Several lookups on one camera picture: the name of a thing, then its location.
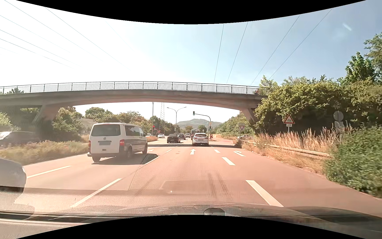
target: concrete bridge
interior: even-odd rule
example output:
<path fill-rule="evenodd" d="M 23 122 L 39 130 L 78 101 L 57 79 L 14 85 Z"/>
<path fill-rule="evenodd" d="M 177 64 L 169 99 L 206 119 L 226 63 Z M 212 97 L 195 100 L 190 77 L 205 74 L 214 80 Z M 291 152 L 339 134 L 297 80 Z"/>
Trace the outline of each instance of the concrete bridge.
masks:
<path fill-rule="evenodd" d="M 257 120 L 254 109 L 271 91 L 245 85 L 143 81 L 16 85 L 0 87 L 0 106 L 40 108 L 36 122 L 53 120 L 66 106 L 168 102 L 240 110 L 253 124 Z"/>

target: van license plate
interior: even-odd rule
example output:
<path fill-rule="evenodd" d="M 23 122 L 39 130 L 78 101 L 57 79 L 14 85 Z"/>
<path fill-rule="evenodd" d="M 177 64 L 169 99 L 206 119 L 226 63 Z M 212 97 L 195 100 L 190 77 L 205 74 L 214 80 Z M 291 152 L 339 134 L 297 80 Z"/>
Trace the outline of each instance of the van license plate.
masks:
<path fill-rule="evenodd" d="M 110 145 L 111 141 L 98 141 L 100 145 Z"/>

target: triangular warning sign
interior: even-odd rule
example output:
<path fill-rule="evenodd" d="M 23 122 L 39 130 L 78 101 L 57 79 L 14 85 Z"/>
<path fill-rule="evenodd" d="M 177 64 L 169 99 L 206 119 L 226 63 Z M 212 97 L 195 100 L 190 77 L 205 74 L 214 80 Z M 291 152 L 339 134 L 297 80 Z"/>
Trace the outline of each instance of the triangular warning sign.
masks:
<path fill-rule="evenodd" d="M 285 117 L 284 124 L 295 124 L 291 115 L 287 115 L 287 117 Z"/>

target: road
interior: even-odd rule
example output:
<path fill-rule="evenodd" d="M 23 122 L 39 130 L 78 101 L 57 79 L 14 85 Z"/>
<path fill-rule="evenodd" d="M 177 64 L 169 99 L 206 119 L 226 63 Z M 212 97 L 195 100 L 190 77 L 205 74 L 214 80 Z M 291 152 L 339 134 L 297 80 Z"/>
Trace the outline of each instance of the road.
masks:
<path fill-rule="evenodd" d="M 382 217 L 382 199 L 314 173 L 233 147 L 215 138 L 209 147 L 191 140 L 149 142 L 148 154 L 94 163 L 84 155 L 25 166 L 26 188 L 16 201 L 35 212 L 87 206 L 245 203 L 316 206 Z"/>

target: sky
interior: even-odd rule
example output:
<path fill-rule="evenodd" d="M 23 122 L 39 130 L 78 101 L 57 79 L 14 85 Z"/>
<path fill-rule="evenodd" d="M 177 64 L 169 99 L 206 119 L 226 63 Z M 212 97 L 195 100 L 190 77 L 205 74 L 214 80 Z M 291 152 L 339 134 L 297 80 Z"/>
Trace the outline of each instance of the sky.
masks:
<path fill-rule="evenodd" d="M 0 0 L 0 86 L 100 81 L 258 85 L 263 75 L 278 83 L 289 76 L 325 74 L 337 79 L 345 76 L 352 55 L 366 53 L 364 41 L 382 31 L 382 0 L 329 10 L 248 23 L 175 25 L 105 19 Z M 114 113 L 139 111 L 146 118 L 153 112 L 151 102 L 76 109 L 84 114 L 92 106 Z M 178 111 L 178 122 L 208 119 L 193 116 L 192 111 L 217 122 L 238 114 L 225 108 L 165 103 L 165 120 L 172 123 L 175 111 L 167 107 L 186 107 Z M 161 103 L 155 102 L 154 115 L 160 117 L 160 112 Z"/>

